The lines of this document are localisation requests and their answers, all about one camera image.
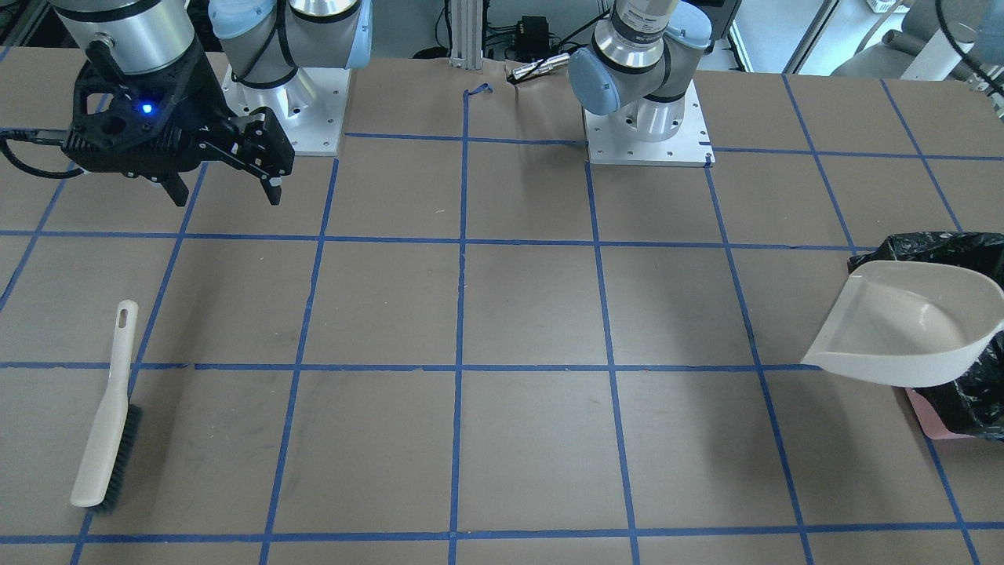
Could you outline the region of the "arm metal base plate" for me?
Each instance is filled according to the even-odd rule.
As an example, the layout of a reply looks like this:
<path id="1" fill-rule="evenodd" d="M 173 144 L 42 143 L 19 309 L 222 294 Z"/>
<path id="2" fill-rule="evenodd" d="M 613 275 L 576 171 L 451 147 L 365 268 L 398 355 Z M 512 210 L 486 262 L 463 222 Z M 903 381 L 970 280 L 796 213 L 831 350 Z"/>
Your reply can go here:
<path id="1" fill-rule="evenodd" d="M 298 69 L 284 85 L 254 89 L 228 74 L 222 90 L 238 115 L 272 108 L 297 156 L 333 157 L 340 150 L 352 75 L 351 69 L 308 67 Z"/>
<path id="2" fill-rule="evenodd" d="M 716 163 L 696 83 L 671 103 L 641 99 L 609 115 L 582 111 L 593 165 L 710 167 Z"/>

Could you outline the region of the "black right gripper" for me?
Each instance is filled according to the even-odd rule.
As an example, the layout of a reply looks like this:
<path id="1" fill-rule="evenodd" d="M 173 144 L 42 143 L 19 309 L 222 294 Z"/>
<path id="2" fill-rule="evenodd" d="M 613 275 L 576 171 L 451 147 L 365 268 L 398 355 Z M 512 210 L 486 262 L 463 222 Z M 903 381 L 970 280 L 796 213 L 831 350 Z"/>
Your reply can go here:
<path id="1" fill-rule="evenodd" d="M 61 144 L 76 164 L 89 172 L 154 175 L 153 183 L 185 208 L 190 190 L 178 173 L 217 161 L 251 174 L 268 202 L 280 203 L 294 147 L 272 108 L 235 117 L 200 40 L 147 74 L 127 75 L 103 40 L 90 42 L 85 54 Z"/>

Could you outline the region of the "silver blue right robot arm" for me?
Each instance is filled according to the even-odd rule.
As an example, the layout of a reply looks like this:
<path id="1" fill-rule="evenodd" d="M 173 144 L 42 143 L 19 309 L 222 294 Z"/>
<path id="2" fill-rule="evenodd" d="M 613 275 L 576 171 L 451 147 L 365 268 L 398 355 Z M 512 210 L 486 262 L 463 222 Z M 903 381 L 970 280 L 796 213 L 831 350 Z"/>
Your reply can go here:
<path id="1" fill-rule="evenodd" d="M 89 173 L 141 177 L 176 206 L 182 174 L 220 162 L 254 176 L 273 206 L 306 136 L 340 139 L 334 92 L 311 69 L 348 72 L 372 56 L 369 1 L 211 1 L 228 57 L 223 85 L 183 1 L 55 1 L 85 65 L 61 151 Z"/>

